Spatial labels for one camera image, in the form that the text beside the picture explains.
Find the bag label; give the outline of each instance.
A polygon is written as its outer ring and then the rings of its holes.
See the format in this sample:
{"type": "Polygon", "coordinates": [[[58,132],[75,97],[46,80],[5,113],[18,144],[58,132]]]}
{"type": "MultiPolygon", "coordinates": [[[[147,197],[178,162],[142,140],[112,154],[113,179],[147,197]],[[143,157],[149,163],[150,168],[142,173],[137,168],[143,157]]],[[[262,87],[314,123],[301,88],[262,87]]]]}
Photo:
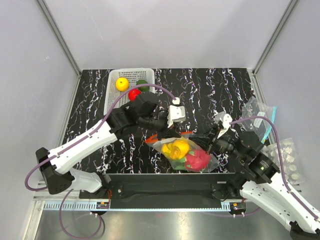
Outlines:
{"type": "MultiPolygon", "coordinates": [[[[257,114],[257,116],[261,116],[261,117],[264,117],[265,115],[266,115],[266,113],[263,112],[263,111],[260,111],[260,112],[258,112],[258,114],[257,114]]],[[[254,120],[254,122],[253,122],[253,126],[255,126],[256,128],[259,128],[260,125],[261,125],[261,123],[262,123],[262,119],[261,119],[261,118],[256,118],[256,119],[254,120]]]]}

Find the red tomato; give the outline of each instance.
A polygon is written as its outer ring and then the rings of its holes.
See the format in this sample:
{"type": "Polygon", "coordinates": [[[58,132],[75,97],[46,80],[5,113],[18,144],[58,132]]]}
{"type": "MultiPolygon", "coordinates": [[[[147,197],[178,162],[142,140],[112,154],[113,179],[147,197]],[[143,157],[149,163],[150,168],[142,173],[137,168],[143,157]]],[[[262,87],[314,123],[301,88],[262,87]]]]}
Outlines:
{"type": "Polygon", "coordinates": [[[128,93],[128,98],[130,101],[134,101],[136,99],[136,97],[141,93],[141,91],[139,89],[132,89],[129,93],[128,93]]]}

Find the robotic arm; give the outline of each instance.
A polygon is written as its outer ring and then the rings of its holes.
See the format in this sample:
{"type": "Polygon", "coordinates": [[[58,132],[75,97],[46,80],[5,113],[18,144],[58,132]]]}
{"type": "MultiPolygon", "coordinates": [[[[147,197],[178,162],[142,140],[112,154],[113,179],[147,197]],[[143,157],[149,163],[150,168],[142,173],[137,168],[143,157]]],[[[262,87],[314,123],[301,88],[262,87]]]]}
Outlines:
{"type": "Polygon", "coordinates": [[[236,141],[223,135],[231,122],[230,115],[219,113],[206,143],[207,153],[228,153],[230,167],[235,169],[234,178],[215,184],[212,195],[252,201],[290,231],[293,240],[320,240],[320,212],[283,181],[277,165],[261,153],[264,145],[254,132],[242,132],[236,141]]]}
{"type": "Polygon", "coordinates": [[[185,108],[179,99],[168,109],[159,109],[159,99],[152,92],[144,92],[120,108],[114,108],[109,117],[100,120],[91,129],[73,140],[48,151],[36,151],[38,163],[54,157],[40,167],[50,194],[58,194],[69,187],[103,196],[108,188],[107,179],[97,173],[76,170],[73,166],[84,157],[117,140],[133,134],[138,127],[156,130],[159,138],[179,137],[175,123],[186,119],[185,108]]]}

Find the metallic floor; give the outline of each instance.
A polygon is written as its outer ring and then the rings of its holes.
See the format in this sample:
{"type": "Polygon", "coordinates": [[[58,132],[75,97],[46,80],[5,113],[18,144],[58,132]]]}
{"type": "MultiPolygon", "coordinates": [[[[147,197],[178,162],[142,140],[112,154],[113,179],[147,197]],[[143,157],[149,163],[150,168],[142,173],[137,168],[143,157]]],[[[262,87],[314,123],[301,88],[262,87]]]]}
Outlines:
{"type": "MultiPolygon", "coordinates": [[[[257,207],[251,203],[247,212],[257,207]]],[[[63,224],[77,237],[93,234],[99,220],[84,211],[63,211],[63,224]]],[[[229,216],[225,212],[214,214],[229,216]]],[[[220,217],[208,212],[107,212],[104,232],[96,240],[291,240],[289,232],[260,210],[247,217],[220,217]]],[[[57,211],[44,210],[36,240],[69,240],[60,228],[57,211]]]]}

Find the perforated basket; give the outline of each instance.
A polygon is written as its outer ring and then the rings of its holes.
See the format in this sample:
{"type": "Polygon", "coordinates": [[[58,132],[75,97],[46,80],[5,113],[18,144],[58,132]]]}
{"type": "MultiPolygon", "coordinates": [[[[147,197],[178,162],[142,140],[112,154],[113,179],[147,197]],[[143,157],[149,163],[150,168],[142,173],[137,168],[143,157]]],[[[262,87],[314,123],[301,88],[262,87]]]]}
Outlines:
{"type": "MultiPolygon", "coordinates": [[[[122,92],[117,90],[116,81],[118,78],[126,78],[129,81],[129,89],[136,85],[136,82],[140,79],[146,80],[149,84],[155,84],[155,72],[151,68],[122,68],[112,70],[109,74],[108,83],[106,86],[106,95],[104,102],[104,112],[107,114],[111,105],[116,101],[122,92]]],[[[155,92],[154,87],[150,87],[150,92],[155,92]]],[[[123,96],[120,101],[115,105],[119,108],[123,104],[129,102],[128,95],[123,96]]]]}

